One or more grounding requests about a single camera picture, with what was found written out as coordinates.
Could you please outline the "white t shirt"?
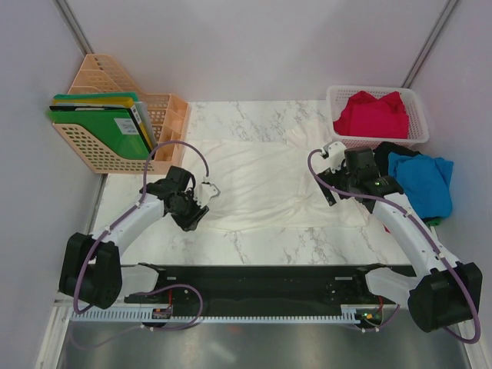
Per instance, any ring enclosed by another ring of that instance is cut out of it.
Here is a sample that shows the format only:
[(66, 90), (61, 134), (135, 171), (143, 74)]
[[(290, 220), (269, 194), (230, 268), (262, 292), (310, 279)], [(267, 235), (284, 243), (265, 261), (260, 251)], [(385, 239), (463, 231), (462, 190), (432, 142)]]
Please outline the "white t shirt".
[(211, 199), (200, 229), (359, 228), (369, 214), (355, 200), (330, 206), (308, 170), (310, 151), (332, 138), (327, 127), (308, 122), (285, 134), (285, 142), (192, 140), (182, 166), (197, 180), (210, 169), (220, 195)]

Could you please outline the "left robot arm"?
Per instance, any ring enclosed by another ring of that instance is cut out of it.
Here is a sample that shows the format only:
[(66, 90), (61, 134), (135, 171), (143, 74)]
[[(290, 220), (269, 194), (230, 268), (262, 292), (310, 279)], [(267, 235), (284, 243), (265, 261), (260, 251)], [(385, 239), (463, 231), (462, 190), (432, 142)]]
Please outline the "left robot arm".
[(75, 233), (67, 242), (58, 289), (74, 304), (107, 309), (119, 298), (143, 294), (152, 302), (168, 296), (168, 282), (150, 264), (122, 267), (121, 256), (151, 225), (170, 216), (182, 231), (193, 231), (220, 191), (207, 178), (171, 167), (164, 178), (144, 183), (140, 196), (110, 224), (91, 234)]

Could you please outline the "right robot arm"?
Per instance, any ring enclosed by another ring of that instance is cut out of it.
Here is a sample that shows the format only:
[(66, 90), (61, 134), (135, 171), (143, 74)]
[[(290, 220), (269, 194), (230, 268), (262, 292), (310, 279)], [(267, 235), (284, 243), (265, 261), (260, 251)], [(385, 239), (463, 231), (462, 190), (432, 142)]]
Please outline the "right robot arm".
[(424, 332), (465, 321), (474, 324), (474, 336), (459, 337), (466, 344), (480, 340), (478, 311), (483, 275), (475, 263), (462, 263), (447, 250), (412, 208), (403, 188), (391, 176), (381, 175), (370, 148), (346, 148), (339, 141), (308, 155), (327, 160), (327, 169), (313, 173), (329, 205), (354, 198), (391, 233), (407, 256), (415, 275), (407, 277), (389, 267), (374, 266), (352, 283), (353, 296), (370, 302), (381, 296), (409, 310)]

